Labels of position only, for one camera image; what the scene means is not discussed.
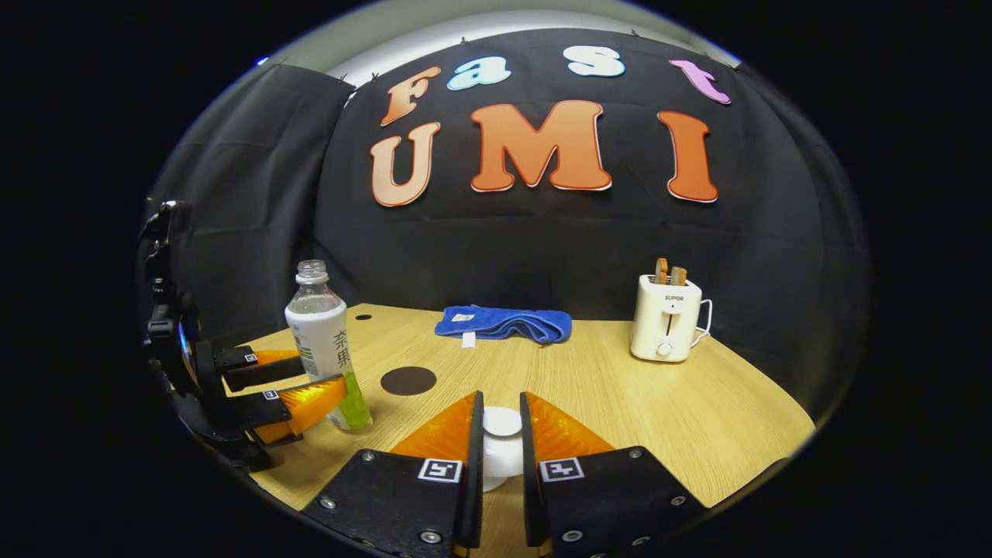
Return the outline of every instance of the white cup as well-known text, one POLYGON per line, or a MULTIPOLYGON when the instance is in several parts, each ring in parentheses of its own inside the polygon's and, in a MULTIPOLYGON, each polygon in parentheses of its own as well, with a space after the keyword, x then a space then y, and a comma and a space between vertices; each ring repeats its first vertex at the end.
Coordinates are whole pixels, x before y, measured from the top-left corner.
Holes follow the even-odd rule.
POLYGON ((485 407, 482 413, 482 491, 499 487, 524 473, 523 421, 506 407, 485 407))

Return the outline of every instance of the blue towel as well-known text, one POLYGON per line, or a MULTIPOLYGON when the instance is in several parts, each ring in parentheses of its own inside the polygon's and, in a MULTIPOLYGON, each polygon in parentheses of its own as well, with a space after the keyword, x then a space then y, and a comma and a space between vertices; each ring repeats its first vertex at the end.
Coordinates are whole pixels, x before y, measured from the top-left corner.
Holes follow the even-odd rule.
POLYGON ((507 310, 481 306, 449 306, 434 327, 439 336, 506 339, 517 333, 541 345, 560 343, 571 335, 571 316, 557 310, 507 310))

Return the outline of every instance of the orange letter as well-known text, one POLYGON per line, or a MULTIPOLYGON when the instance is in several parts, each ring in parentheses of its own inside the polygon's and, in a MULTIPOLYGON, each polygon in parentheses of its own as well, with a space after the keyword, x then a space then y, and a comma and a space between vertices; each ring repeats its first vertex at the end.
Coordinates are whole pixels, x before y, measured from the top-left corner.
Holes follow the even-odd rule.
POLYGON ((417 108, 417 104, 410 100, 410 97, 421 98, 421 95, 428 90, 428 77, 434 77, 440 73, 437 66, 428 68, 410 79, 400 81, 389 90, 389 112, 382 119, 385 126, 417 108))
POLYGON ((562 190, 606 190, 613 179, 599 161, 596 118, 603 107, 587 100, 559 102, 535 131, 512 104, 484 106, 472 113, 482 128, 482 160, 472 179, 476 192, 498 192, 513 186, 513 175, 503 166, 506 151, 527 186, 536 186, 552 153, 558 150, 558 168, 552 185, 562 190))
POLYGON ((716 187, 709 182, 706 145, 709 128, 701 120, 680 112, 659 112, 658 119, 672 132, 676 175, 669 180, 669 194, 690 202, 716 202, 716 187))
POLYGON ((394 208, 404 206, 424 193, 431 179, 431 144, 439 129, 437 122, 428 122, 410 132, 408 137, 414 142, 414 171, 406 184, 393 182, 393 157, 396 146, 400 145, 400 136, 386 138, 372 146, 372 196, 376 202, 394 208))

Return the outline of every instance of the orange soft finger pad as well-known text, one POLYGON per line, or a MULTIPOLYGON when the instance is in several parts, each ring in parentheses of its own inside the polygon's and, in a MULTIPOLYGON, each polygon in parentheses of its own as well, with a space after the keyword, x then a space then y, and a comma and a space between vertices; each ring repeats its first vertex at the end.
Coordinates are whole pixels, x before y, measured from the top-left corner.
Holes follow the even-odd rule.
POLYGON ((561 409, 530 391, 526 393, 527 404, 531 408, 534 458, 538 463, 601 454, 616 449, 561 409))
POLYGON ((475 410, 475 393, 470 393, 437 413, 391 453, 413 458, 448 459, 468 462, 468 442, 475 410))
POLYGON ((296 358, 300 356, 300 352, 296 349, 292 350, 256 350, 255 358, 257 361, 255 364, 261 366, 263 364, 270 364, 276 360, 285 360, 287 358, 296 358))
POLYGON ((345 395, 347 388, 344 386, 344 376, 280 391, 279 398, 289 409, 290 420, 260 426, 255 429, 255 434, 266 444, 299 436, 321 417, 333 411, 345 395))

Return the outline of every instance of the black circle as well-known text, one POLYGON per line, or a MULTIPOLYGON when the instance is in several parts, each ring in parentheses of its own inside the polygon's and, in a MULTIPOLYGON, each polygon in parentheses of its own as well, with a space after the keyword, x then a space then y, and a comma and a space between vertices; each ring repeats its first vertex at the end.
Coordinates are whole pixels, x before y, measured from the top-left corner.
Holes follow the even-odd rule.
POLYGON ((426 368, 403 366, 383 374, 379 383, 393 395, 418 395, 434 387, 437 376, 426 368))

